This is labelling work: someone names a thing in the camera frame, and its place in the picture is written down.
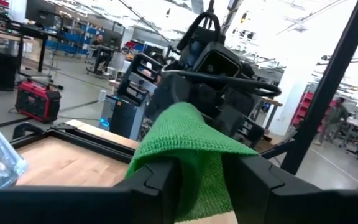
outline red storage rack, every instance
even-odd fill
[[[310,106],[311,100],[313,99],[313,96],[314,96],[314,93],[309,92],[309,91],[303,93],[302,98],[299,102],[299,105],[296,108],[295,114],[292,117],[292,121],[291,121],[292,126],[296,126],[297,124],[299,124],[299,122],[301,120],[303,120],[305,118],[306,112],[309,109],[309,106]],[[335,101],[331,100],[329,105],[332,106],[334,104],[335,104]],[[321,131],[321,125],[318,127],[318,131],[319,132]]]

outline person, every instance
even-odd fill
[[[98,34],[95,38],[94,41],[92,41],[92,45],[93,46],[100,46],[100,45],[103,45],[103,35],[101,34]],[[98,52],[95,51],[93,55],[94,57],[97,57],[97,54]],[[98,61],[96,62],[95,66],[100,69],[101,71],[104,71],[106,72],[107,71],[107,65],[109,64],[110,60],[111,60],[111,52],[110,51],[107,51],[107,50],[104,50],[104,49],[101,49],[101,53],[102,55],[99,56],[99,59]]]
[[[323,119],[323,127],[321,128],[321,133],[318,136],[315,145],[322,145],[324,138],[327,138],[328,141],[332,141],[330,134],[334,129],[338,126],[342,119],[347,120],[348,112],[346,108],[343,106],[345,102],[345,98],[338,97],[335,99],[335,104],[332,106],[326,117]]]
[[[103,35],[98,34],[94,41],[92,41],[93,46],[99,46],[103,43]]]

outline monitor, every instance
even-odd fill
[[[55,6],[47,1],[27,1],[25,18],[37,24],[41,24],[44,27],[53,27],[55,25],[55,13]]]
[[[104,30],[103,35],[103,44],[107,45],[109,47],[112,47],[116,49],[116,47],[119,49],[121,46],[121,35],[117,32],[111,31],[111,30]]]

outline black metal frame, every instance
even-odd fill
[[[30,123],[20,124],[15,127],[13,140],[10,143],[14,149],[19,149],[47,137],[59,138],[127,164],[135,153],[135,150],[127,146],[97,137],[65,123],[52,126],[46,131]]]
[[[335,48],[327,69],[317,87],[305,120],[302,122],[294,141],[277,146],[262,153],[266,159],[286,152],[281,168],[295,175],[317,133],[335,92],[358,46],[358,1]]]
[[[60,21],[61,21],[60,23],[61,23],[61,26],[62,26],[63,25],[62,24],[63,23],[63,19],[62,19],[63,17],[59,16],[59,18],[60,18]],[[18,31],[23,35],[42,40],[41,51],[40,51],[40,60],[38,62],[38,67],[37,67],[37,71],[42,72],[42,67],[44,65],[45,49],[46,49],[46,46],[47,46],[48,37],[51,36],[51,37],[60,39],[61,36],[59,34],[55,35],[55,34],[50,34],[48,32],[42,32],[40,30],[36,30],[36,29],[31,28],[31,27],[27,27],[25,24],[22,24],[22,23],[16,22],[16,21],[11,21],[9,23],[8,28],[10,28],[10,29],[12,29],[14,31]]]
[[[128,162],[133,153],[133,149],[64,123],[47,131],[29,123],[19,125],[14,130],[14,137],[18,138],[12,145],[20,148],[49,136],[122,162]],[[358,190],[321,190],[260,156],[224,154],[222,165],[239,223],[358,223]],[[114,187],[0,189],[0,223],[66,223],[67,220],[89,223],[92,220],[172,224],[178,216],[181,188],[178,160],[158,157]]]

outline black bracket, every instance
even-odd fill
[[[17,139],[25,136],[26,132],[32,132],[35,134],[43,134],[45,131],[31,123],[24,123],[17,125],[13,130],[12,139]]]
[[[77,130],[77,127],[66,124],[66,123],[55,124],[55,125],[51,126],[50,128],[54,129],[54,130],[62,130],[62,131]]]

